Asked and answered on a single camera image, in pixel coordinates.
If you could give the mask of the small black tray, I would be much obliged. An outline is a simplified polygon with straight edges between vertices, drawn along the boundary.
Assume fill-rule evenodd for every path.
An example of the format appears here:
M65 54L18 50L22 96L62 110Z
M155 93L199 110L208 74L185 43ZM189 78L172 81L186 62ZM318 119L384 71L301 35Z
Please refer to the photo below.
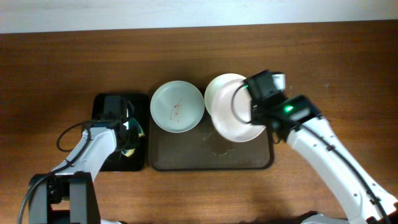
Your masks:
M121 154L122 142L121 133L123 124L118 121L100 121L99 115L103 111L105 96L118 95L129 100L134 106L135 118L141 125L145 136L141 139L138 150L131 157L125 157ZM101 167L102 171L140 171L144 167L145 151L148 148L149 139L149 97L143 93L100 93L94 99L93 112L91 119L96 121L96 127L110 128L116 135L116 149L104 161Z

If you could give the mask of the green and yellow sponge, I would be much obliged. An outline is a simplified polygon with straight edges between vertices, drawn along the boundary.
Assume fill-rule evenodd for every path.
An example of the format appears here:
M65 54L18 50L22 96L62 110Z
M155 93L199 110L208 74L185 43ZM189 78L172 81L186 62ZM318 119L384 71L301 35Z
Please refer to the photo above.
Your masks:
M144 131L135 118L124 122L121 130L121 154L125 157L131 157L138 150L141 139L145 136Z

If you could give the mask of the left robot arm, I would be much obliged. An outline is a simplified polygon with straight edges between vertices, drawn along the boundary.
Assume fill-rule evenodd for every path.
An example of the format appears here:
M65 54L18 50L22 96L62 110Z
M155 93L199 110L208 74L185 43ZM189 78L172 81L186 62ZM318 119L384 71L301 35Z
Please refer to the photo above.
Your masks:
M34 175L22 202L29 223L105 223L101 218L93 182L115 151L131 144L128 122L134 107L121 96L107 96L97 117L79 123L81 139L66 159L47 174Z

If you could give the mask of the pale green plate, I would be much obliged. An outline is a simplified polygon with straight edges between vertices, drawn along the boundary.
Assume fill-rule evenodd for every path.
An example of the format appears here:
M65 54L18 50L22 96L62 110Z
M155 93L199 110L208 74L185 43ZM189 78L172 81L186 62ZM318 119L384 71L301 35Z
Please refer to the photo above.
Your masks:
M160 86L152 95L150 114L155 124L170 133L193 129L202 119L205 101L189 82L175 80Z

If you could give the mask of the white plate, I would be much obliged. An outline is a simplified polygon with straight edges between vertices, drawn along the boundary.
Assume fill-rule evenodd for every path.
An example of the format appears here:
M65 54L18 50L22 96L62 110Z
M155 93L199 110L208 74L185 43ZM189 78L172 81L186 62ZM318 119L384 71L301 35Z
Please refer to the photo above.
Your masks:
M211 115L212 101L218 90L231 80L244 80L246 77L236 73L225 73L214 78L207 86L204 95L205 107Z
M247 142L264 132L264 125L252 125L251 97L243 80L231 80L213 98L211 120L217 132L232 142Z

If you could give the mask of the white plate front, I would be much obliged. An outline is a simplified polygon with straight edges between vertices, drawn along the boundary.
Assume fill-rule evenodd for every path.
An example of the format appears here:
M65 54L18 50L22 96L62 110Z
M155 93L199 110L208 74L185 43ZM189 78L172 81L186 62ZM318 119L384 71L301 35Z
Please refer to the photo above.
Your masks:
M213 98L211 120L217 132L232 142L247 142L264 132L264 125L252 125L251 97L243 80L231 80Z

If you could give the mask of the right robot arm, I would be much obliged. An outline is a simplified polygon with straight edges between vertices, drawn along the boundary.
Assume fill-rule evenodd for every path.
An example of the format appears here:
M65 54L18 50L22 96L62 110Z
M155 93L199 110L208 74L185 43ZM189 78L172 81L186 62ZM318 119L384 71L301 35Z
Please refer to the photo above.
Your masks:
M343 208L349 223L397 223L397 199L349 153L321 111L304 95L288 98L264 70L243 81L251 97L253 125L264 125L317 172Z

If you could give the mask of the brown plastic serving tray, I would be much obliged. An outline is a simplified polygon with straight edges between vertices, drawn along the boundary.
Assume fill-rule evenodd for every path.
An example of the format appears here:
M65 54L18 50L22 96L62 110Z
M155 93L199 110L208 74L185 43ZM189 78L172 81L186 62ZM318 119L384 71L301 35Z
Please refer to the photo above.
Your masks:
M205 109L191 130L170 133L150 122L149 165L157 171L256 170L274 161L274 149L264 131L248 142L231 142L216 131Z

